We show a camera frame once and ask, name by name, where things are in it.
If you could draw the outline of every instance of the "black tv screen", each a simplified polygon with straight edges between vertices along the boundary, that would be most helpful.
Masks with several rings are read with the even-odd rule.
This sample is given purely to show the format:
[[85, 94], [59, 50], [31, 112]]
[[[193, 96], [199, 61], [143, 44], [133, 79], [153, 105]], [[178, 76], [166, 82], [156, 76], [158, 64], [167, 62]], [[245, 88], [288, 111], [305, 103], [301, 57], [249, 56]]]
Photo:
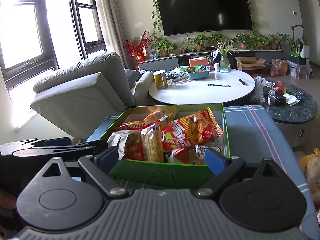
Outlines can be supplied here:
[[252, 30], [248, 0], [159, 0], [164, 35]]

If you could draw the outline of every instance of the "window frame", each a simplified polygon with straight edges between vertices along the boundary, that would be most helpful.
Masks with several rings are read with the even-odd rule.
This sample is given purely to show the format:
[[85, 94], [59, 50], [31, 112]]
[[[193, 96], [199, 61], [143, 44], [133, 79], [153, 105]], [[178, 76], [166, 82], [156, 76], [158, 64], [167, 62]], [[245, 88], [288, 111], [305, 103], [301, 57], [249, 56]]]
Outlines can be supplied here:
[[6, 69], [0, 40], [0, 67], [7, 90], [46, 70], [51, 68], [54, 70], [59, 69], [51, 40], [45, 0], [20, 0], [15, 3], [15, 6], [25, 5], [35, 6], [36, 24], [42, 55]]
[[[91, 1], [92, 5], [78, 3], [77, 0], [70, 0], [70, 9], [72, 12], [76, 38], [78, 41], [78, 47], [79, 47], [79, 51], [80, 51], [82, 59], [87, 59], [88, 54], [96, 52], [98, 50], [104, 50], [105, 52], [107, 52], [107, 48], [106, 48], [105, 42], [102, 37], [96, 1], [95, 0], [90, 0], [90, 1]], [[95, 10], [94, 11], [95, 12], [95, 14], [94, 14], [95, 26], [96, 26], [96, 30], [98, 32], [98, 37], [101, 37], [101, 40], [85, 42], [85, 37], [84, 37], [84, 32], [83, 32], [83, 28], [82, 28], [82, 24], [81, 24], [79, 8], [89, 8], [89, 9]]]

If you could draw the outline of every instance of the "curtain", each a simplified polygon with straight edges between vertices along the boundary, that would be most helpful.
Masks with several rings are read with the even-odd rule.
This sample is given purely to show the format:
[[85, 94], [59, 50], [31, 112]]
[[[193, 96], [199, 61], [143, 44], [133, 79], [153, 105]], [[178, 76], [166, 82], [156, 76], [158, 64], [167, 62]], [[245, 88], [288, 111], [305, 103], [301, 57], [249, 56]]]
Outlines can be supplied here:
[[133, 69], [132, 62], [128, 60], [123, 47], [126, 39], [117, 0], [96, 0], [96, 4], [107, 51], [115, 51], [119, 54], [124, 67]]

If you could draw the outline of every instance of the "tv cabinet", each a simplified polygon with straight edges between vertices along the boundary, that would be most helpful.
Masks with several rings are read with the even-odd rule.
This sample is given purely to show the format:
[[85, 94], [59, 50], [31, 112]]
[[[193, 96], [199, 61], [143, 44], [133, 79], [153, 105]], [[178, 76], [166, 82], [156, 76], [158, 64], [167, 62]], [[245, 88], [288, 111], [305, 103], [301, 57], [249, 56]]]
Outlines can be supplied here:
[[[138, 63], [140, 70], [173, 70], [179, 66], [189, 65], [189, 59], [192, 56], [206, 56], [210, 55], [211, 51], [204, 52], [190, 52], [185, 54], [178, 54], [169, 57], [160, 57], [157, 59], [147, 59]], [[237, 49], [232, 54], [228, 54], [231, 68], [237, 69], [237, 61], [235, 57], [256, 57], [256, 59], [264, 58], [266, 63], [272, 63], [272, 59], [283, 59], [282, 50], [254, 50], [249, 49]], [[216, 62], [220, 62], [221, 55], [219, 54]]]

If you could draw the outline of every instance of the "glass jar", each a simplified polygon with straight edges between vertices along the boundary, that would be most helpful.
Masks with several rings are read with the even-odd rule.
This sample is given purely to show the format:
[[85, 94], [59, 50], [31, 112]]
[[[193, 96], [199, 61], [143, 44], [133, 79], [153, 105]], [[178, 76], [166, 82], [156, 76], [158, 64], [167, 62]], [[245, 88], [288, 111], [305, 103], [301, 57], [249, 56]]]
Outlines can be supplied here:
[[230, 62], [228, 60], [227, 54], [221, 54], [220, 69], [230, 68]]
[[276, 92], [274, 90], [269, 91], [269, 96], [268, 96], [268, 105], [269, 106], [274, 106], [276, 101]]

